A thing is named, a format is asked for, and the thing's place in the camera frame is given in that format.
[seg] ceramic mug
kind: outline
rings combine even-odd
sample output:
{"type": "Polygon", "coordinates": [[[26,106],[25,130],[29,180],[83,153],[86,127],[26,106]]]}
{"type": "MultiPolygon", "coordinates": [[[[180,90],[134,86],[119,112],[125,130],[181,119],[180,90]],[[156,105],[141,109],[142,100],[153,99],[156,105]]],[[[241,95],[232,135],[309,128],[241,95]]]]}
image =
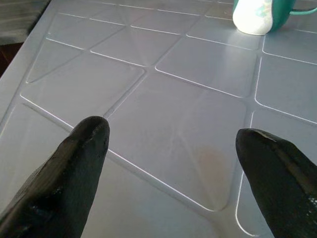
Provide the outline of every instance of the ceramic mug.
{"type": "Polygon", "coordinates": [[[265,35],[280,28],[289,15],[306,15],[317,11],[317,7],[294,10],[295,2],[296,0],[234,0],[233,22],[244,33],[265,35]]]}

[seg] teal mug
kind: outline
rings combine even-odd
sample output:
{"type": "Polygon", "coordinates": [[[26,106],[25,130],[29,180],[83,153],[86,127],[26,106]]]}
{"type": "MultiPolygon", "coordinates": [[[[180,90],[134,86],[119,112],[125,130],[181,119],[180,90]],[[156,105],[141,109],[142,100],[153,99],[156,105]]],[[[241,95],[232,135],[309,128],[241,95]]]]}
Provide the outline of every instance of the teal mug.
{"type": "Polygon", "coordinates": [[[265,35],[280,28],[289,15],[317,12],[317,7],[295,10],[295,2],[296,0],[234,0],[233,22],[244,33],[265,35]]]}

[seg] mug handle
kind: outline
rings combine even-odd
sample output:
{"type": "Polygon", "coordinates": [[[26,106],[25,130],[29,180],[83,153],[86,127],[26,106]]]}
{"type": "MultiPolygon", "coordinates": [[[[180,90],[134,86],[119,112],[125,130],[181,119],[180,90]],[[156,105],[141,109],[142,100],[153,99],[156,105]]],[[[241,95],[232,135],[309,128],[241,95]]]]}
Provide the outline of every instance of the mug handle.
{"type": "Polygon", "coordinates": [[[311,13],[317,12],[317,7],[316,8],[311,8],[311,9],[307,9],[307,10],[297,10],[297,9],[293,9],[289,14],[290,15],[308,15],[311,13]]]}

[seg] table surface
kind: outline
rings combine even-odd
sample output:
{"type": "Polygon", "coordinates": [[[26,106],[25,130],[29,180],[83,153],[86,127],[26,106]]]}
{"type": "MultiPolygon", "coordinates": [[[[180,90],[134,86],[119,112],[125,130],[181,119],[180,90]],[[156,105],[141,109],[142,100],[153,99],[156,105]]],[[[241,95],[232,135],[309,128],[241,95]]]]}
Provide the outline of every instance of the table surface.
{"type": "Polygon", "coordinates": [[[317,14],[251,36],[232,2],[52,0],[0,80],[0,210],[100,115],[110,145],[83,238],[272,238],[235,135],[269,131],[317,163],[317,14]]]}

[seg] dark floor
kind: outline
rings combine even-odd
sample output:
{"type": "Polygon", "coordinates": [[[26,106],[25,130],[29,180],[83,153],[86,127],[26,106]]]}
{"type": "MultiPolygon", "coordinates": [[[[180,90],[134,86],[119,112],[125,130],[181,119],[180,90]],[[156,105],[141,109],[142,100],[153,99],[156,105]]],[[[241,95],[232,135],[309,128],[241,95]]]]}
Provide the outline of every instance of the dark floor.
{"type": "Polygon", "coordinates": [[[19,51],[22,43],[0,46],[0,77],[19,51]]]}

